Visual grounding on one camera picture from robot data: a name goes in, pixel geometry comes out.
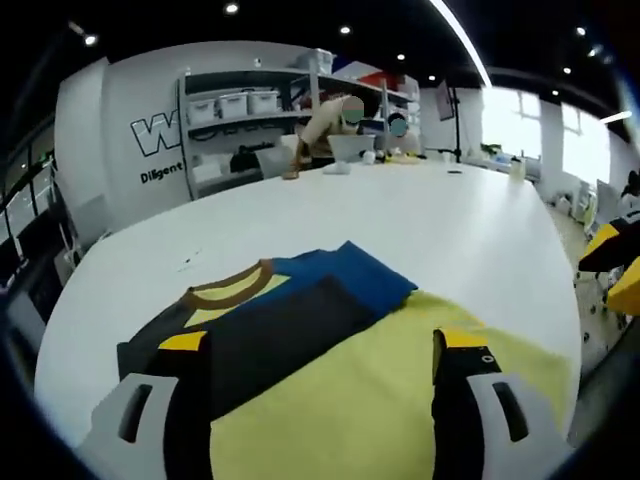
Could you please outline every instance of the metal shelving unit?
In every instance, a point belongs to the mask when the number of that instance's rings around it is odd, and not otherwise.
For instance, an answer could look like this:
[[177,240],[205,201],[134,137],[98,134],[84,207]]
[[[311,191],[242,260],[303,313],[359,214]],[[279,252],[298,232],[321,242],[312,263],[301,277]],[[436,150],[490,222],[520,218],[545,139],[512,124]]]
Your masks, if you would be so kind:
[[[270,87],[279,92],[283,111],[247,115],[231,119],[215,119],[210,122],[190,125],[189,104],[191,102],[213,100],[225,91],[242,90],[247,88]],[[185,162],[185,170],[191,197],[198,198],[198,186],[194,181],[194,149],[192,141],[202,141],[202,136],[216,135],[218,131],[225,129],[236,129],[250,126],[275,126],[282,127],[284,131],[293,131],[296,122],[301,119],[310,118],[313,110],[320,106],[320,90],[341,91],[350,93],[357,87],[364,87],[378,92],[382,97],[382,120],[366,120],[368,126],[383,126],[385,136],[389,134],[389,126],[386,118],[389,116],[389,104],[394,103],[406,107],[411,100],[400,92],[390,92],[383,83],[382,88],[365,83],[342,78],[334,75],[316,73],[313,70],[299,70],[292,68],[281,69],[247,69],[224,72],[210,72],[203,74],[184,74],[178,79],[177,102],[179,110],[180,137],[182,143],[182,154]],[[292,91],[308,90],[311,93],[312,110],[296,111],[293,109]],[[237,174],[227,174],[220,181],[235,178]]]

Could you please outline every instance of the box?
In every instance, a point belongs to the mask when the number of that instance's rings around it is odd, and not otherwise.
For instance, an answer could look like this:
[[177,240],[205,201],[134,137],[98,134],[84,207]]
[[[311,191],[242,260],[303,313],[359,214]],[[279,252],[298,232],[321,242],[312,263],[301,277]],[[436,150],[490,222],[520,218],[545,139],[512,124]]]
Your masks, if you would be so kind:
[[248,93],[230,93],[218,98],[220,118],[238,118],[247,116]]
[[278,111],[278,92],[249,93],[249,115]]
[[214,105],[213,100],[191,102],[189,104],[189,124],[200,125],[213,121],[215,119]]
[[300,55],[293,63],[293,68],[314,70],[316,73],[331,75],[334,55],[331,52],[315,48]]

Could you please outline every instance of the floor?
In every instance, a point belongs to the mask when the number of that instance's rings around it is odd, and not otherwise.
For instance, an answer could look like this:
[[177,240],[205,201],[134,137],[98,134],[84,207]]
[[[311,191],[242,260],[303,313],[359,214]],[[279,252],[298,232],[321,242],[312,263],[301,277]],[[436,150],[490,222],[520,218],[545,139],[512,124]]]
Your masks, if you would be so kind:
[[[549,206],[548,209],[575,270],[587,244],[584,227],[555,208]],[[602,294],[593,278],[593,274],[581,275],[575,289],[583,339],[585,334],[588,336],[588,340],[582,343],[583,379],[592,373],[621,337],[616,315],[601,308]],[[602,275],[600,280],[604,286],[606,276]],[[592,311],[593,305],[598,305],[595,312]],[[592,375],[593,381],[589,381],[585,388],[581,386],[568,439],[574,447],[584,443],[607,417],[628,374],[624,361],[617,360],[608,361],[606,365],[603,363],[601,369]]]

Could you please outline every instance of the white table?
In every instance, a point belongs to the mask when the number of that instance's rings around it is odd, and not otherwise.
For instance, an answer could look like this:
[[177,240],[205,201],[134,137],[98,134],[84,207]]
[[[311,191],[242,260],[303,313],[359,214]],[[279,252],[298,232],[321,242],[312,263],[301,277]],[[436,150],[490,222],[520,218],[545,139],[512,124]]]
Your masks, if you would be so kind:
[[[464,173],[448,174],[451,168]],[[225,278],[258,258],[334,249],[346,240],[422,290],[568,357],[568,431],[580,373],[580,321],[572,268],[548,212],[528,182],[426,162],[254,183],[98,243],[49,320],[36,369],[37,401],[59,434],[78,445],[91,411],[118,383],[116,344],[187,287]]]

